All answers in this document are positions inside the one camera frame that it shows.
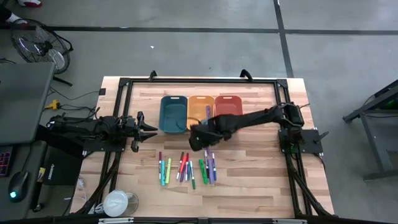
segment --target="teal bin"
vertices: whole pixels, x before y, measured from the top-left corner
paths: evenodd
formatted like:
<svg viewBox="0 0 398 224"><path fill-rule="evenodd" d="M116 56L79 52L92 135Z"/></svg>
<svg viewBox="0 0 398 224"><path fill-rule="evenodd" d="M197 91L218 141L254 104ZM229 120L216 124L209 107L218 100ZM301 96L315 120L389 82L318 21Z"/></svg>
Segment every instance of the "teal bin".
<svg viewBox="0 0 398 224"><path fill-rule="evenodd" d="M160 102L159 128L166 134L183 134L187 128L185 96L165 96Z"/></svg>

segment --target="wooden table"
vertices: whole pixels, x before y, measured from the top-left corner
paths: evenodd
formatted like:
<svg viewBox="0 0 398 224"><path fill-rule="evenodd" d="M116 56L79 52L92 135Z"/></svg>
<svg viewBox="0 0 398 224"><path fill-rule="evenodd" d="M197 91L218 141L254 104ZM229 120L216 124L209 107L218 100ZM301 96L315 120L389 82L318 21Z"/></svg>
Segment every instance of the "wooden table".
<svg viewBox="0 0 398 224"><path fill-rule="evenodd" d="M98 98L97 107L101 107L98 116L112 115L119 78L104 77L102 88L106 88L106 94ZM307 104L303 79L289 78L287 81L291 100L296 105ZM146 123L158 127L160 99L165 95L237 95L242 98L244 113L275 105L274 87L268 84L135 83L129 114L135 117L138 111L143 111ZM312 128L310 107L302 108L302 113L304 128ZM275 123L245 128L229 141L211 147L217 165L215 185L203 183L198 165L203 151L193 152L190 149L188 133L172 136L158 131L157 136L139 145L138 153L126 146L116 188L133 192L139 197L139 207L132 214L134 217L293 217L285 157L280 152L277 138L278 129L279 125ZM170 184L165 187L160 186L158 175L160 151L165 160L172 158ZM196 190L192 189L191 182L175 180L181 152L190 153L197 179ZM83 161L80 175L85 180L88 198L98 185L103 157L103 152L96 152ZM303 164L308 187L325 209L333 213L325 171L319 158L304 154ZM80 187L76 188L75 196L84 197ZM304 212L301 191L298 191L298 196ZM83 204L82 199L74 199L71 212Z"/></svg>

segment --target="keyboard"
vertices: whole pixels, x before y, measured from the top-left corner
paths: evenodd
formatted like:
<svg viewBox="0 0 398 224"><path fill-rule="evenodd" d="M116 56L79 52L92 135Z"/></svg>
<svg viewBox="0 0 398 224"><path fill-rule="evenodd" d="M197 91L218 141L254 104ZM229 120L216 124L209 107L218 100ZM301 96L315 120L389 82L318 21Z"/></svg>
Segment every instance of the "keyboard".
<svg viewBox="0 0 398 224"><path fill-rule="evenodd" d="M0 146L0 177L8 177L11 169L12 146Z"/></svg>

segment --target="computer mouse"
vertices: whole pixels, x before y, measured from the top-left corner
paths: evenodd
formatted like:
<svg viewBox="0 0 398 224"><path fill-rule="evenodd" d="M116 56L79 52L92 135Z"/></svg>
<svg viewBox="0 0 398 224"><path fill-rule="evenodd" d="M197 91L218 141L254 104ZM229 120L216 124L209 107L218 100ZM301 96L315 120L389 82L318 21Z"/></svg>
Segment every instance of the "computer mouse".
<svg viewBox="0 0 398 224"><path fill-rule="evenodd" d="M20 171L11 177L8 185L8 194L10 201L20 202L27 194L27 183L29 179L29 172Z"/></svg>

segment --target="gray floor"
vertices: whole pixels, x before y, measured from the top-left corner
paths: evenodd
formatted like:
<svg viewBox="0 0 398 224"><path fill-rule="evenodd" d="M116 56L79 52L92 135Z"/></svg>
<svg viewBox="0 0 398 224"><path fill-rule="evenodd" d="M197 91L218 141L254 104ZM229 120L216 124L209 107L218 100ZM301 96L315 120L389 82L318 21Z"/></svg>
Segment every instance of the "gray floor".
<svg viewBox="0 0 398 224"><path fill-rule="evenodd" d="M398 29L394 0L280 0L287 29ZM44 0L40 9L14 6L22 17L47 24L118 27L277 28L271 0ZM97 90L105 75L286 77L277 34L195 34L58 32L75 48L63 77L72 88L53 83L69 97ZM337 215L398 222L398 179L363 182L377 172L362 124L341 119L397 76L397 36L288 35L295 77L304 78L316 126L323 140L326 174ZM22 62L0 32L0 57ZM69 102L96 104L95 95ZM46 111L44 123L54 112ZM85 116L86 112L70 113ZM67 195L71 189L65 189ZM62 196L49 191L49 200ZM57 215L64 203L43 211Z"/></svg>

